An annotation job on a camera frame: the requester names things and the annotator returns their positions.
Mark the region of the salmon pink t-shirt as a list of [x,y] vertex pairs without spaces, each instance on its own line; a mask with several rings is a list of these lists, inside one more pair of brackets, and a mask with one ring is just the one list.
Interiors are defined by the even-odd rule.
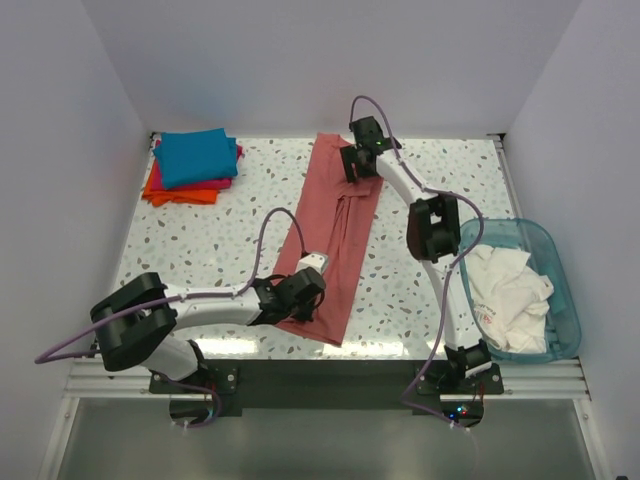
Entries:
[[325,298],[314,320],[286,332],[339,346],[359,284],[369,234],[383,186],[380,177],[346,180],[337,134],[317,135],[295,213],[305,248],[329,257]]

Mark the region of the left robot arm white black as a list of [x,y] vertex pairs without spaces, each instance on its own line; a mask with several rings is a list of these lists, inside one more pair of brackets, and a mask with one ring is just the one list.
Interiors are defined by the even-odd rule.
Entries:
[[194,341],[174,338],[174,330],[276,325],[290,317],[309,321],[325,289],[323,276],[312,267],[258,278],[247,288],[212,290],[165,284],[152,272],[97,303],[90,318],[106,371],[142,366],[196,392],[207,380],[203,354]]

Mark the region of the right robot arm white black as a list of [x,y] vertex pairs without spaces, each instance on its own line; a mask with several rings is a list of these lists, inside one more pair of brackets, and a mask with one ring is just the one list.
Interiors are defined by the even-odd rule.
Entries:
[[438,338],[448,362],[445,379],[459,393],[469,392],[491,368],[488,345],[470,306],[461,261],[459,194],[429,186],[400,155],[400,144],[385,134],[372,117],[352,120],[355,144],[341,149],[346,179],[381,177],[408,207],[406,243],[411,256],[425,269],[438,296],[441,326]]

